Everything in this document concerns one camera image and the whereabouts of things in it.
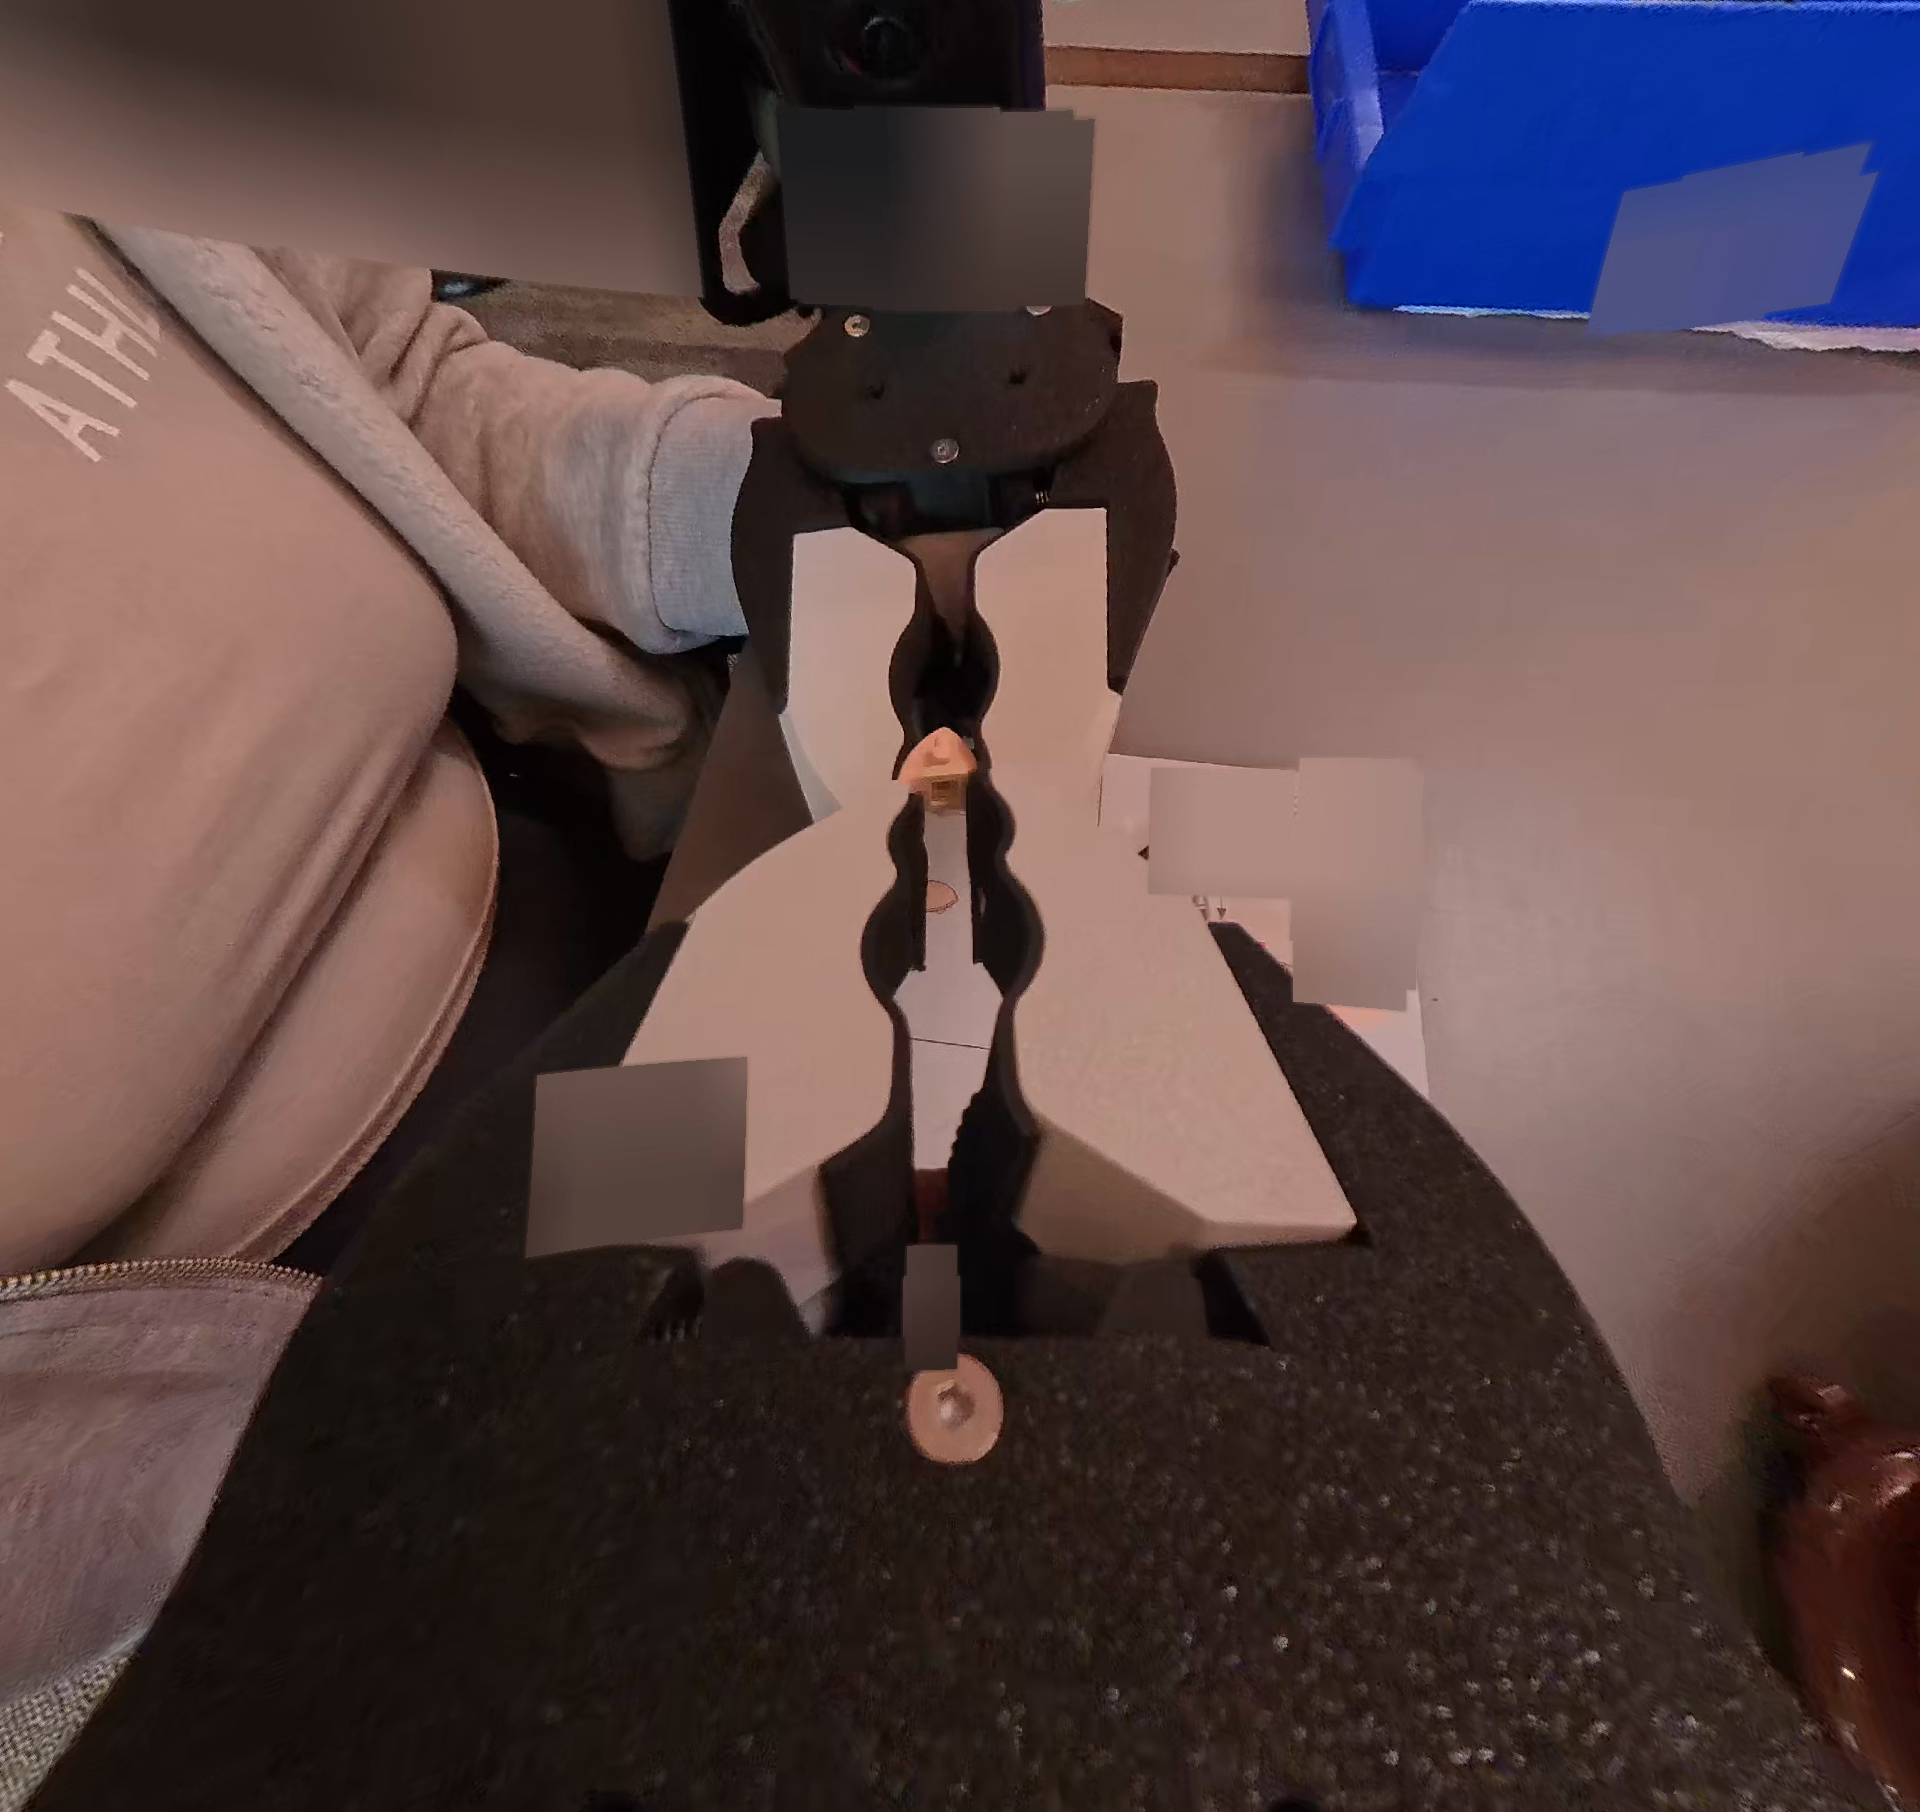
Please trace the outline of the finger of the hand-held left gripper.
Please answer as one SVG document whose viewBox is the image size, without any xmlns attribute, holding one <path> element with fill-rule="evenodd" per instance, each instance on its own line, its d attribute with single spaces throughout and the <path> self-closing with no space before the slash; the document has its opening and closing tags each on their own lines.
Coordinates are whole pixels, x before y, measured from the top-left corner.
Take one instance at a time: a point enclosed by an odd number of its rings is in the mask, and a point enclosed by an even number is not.
<svg viewBox="0 0 1920 1812">
<path fill-rule="evenodd" d="M 807 815 L 822 821 L 900 764 L 893 660 L 918 576 L 907 552 L 857 527 L 804 531 L 791 551 L 781 734 Z"/>
<path fill-rule="evenodd" d="M 994 768 L 1101 768 L 1121 705 L 1107 510 L 1050 506 L 983 547 L 973 608 L 995 650 L 981 719 Z"/>
</svg>

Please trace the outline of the blue plastic bin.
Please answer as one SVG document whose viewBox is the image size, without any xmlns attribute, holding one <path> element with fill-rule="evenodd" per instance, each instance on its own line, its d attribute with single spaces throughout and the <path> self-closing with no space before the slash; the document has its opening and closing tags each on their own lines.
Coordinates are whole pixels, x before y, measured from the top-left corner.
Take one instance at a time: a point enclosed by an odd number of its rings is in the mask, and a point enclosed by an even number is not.
<svg viewBox="0 0 1920 1812">
<path fill-rule="evenodd" d="M 1831 289 L 1756 322 L 1916 330 L 1916 0 L 1306 0 L 1352 303 L 1586 315 L 1619 203 L 1860 149 Z"/>
</svg>

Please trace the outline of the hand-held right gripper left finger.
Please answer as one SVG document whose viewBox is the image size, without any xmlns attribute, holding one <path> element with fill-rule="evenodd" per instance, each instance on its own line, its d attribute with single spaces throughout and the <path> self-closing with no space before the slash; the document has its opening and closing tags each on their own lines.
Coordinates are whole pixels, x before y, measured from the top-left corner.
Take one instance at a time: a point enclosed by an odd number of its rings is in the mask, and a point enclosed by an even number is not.
<svg viewBox="0 0 1920 1812">
<path fill-rule="evenodd" d="M 833 1243 L 825 1167 L 871 1134 L 912 1161 L 910 1052 L 868 976 L 861 940 L 900 879 L 904 786 L 868 786 L 717 886 L 685 925 L 624 1064 L 747 1062 L 743 1221 L 681 1236 L 713 1265 L 768 1262 L 825 1299 Z"/>
</svg>

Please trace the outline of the person's beige sweatshirt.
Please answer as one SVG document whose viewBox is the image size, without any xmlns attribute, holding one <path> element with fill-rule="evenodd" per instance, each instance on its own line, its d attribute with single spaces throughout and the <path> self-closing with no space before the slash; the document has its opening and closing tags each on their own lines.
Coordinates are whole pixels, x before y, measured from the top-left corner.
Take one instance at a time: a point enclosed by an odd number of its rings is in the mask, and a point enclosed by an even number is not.
<svg viewBox="0 0 1920 1812">
<path fill-rule="evenodd" d="M 396 534 L 77 218 L 5 211 L 3 1251 L 269 1257 L 492 931 Z"/>
</svg>

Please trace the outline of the grey desk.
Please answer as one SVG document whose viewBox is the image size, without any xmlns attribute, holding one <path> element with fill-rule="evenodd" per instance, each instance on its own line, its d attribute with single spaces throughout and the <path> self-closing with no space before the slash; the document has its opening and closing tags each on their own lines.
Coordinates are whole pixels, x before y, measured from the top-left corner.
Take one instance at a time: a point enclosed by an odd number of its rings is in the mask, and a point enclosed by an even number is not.
<svg viewBox="0 0 1920 1812">
<path fill-rule="evenodd" d="M 1425 768 L 1432 1100 L 1751 1545 L 1770 1373 L 1916 1409 L 1916 364 L 1350 310 L 1303 95 L 1053 100 L 1179 476 L 1117 742 Z"/>
</svg>

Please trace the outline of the person's left forearm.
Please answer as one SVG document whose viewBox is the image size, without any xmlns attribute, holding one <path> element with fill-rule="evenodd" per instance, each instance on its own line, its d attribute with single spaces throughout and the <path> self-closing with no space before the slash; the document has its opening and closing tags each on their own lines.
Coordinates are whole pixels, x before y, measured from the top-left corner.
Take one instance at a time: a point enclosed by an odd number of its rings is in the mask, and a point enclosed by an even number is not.
<svg viewBox="0 0 1920 1812">
<path fill-rule="evenodd" d="M 692 655 L 744 633 L 732 506 L 774 400 L 526 355 L 423 265 L 98 234 L 439 578 L 506 734 L 573 739 L 636 809 L 685 807 L 717 700 Z"/>
</svg>

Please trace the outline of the grey zippered cloth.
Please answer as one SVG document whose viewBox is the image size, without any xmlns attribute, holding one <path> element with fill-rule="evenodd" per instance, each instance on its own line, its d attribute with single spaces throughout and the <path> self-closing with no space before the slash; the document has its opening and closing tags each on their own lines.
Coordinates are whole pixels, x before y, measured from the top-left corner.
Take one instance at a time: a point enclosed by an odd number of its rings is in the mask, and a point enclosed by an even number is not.
<svg viewBox="0 0 1920 1812">
<path fill-rule="evenodd" d="M 105 1702 L 321 1280 L 183 1257 L 3 1284 L 3 1805 Z"/>
</svg>

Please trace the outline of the brick instruction booklet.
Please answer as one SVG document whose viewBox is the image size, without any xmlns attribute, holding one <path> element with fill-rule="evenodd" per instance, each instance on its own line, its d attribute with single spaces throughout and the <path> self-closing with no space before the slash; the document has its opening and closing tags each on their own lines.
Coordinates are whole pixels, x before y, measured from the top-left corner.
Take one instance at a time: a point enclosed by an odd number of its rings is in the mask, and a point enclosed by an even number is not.
<svg viewBox="0 0 1920 1812">
<path fill-rule="evenodd" d="M 1143 859 L 1147 845 L 1149 774 L 1176 761 L 1109 753 L 1101 768 L 1099 824 Z M 900 1006 L 910 1036 L 914 1164 L 945 1168 L 966 1105 L 984 1078 L 999 990 L 973 958 L 973 888 L 964 813 L 924 819 L 924 966 L 907 970 Z M 1290 966 L 1290 906 L 1283 900 L 1197 896 L 1210 925 L 1236 925 L 1275 959 Z M 1380 1059 L 1416 1091 L 1430 1091 L 1424 1002 L 1416 990 L 1405 1007 L 1331 1006 Z"/>
</svg>

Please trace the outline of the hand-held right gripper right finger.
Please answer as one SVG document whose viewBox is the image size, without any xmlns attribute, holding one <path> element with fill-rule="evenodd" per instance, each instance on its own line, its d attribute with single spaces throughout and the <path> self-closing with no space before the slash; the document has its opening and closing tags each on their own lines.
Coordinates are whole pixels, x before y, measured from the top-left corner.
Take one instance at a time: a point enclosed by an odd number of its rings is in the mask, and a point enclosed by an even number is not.
<svg viewBox="0 0 1920 1812">
<path fill-rule="evenodd" d="M 955 1195 L 1043 1252 L 1337 1241 L 1356 1212 L 1202 915 L 1065 772 L 968 806 L 975 950 L 1002 1006 Z"/>
</svg>

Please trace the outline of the pink brick petal piece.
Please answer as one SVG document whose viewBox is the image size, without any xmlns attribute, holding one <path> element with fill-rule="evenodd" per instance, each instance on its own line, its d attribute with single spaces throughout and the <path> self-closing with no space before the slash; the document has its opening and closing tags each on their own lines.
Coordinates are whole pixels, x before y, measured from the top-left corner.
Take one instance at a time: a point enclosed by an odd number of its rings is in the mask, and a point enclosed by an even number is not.
<svg viewBox="0 0 1920 1812">
<path fill-rule="evenodd" d="M 900 768 L 897 782 L 916 794 L 929 815 L 964 813 L 976 758 L 968 740 L 949 726 L 939 726 L 914 742 Z"/>
</svg>

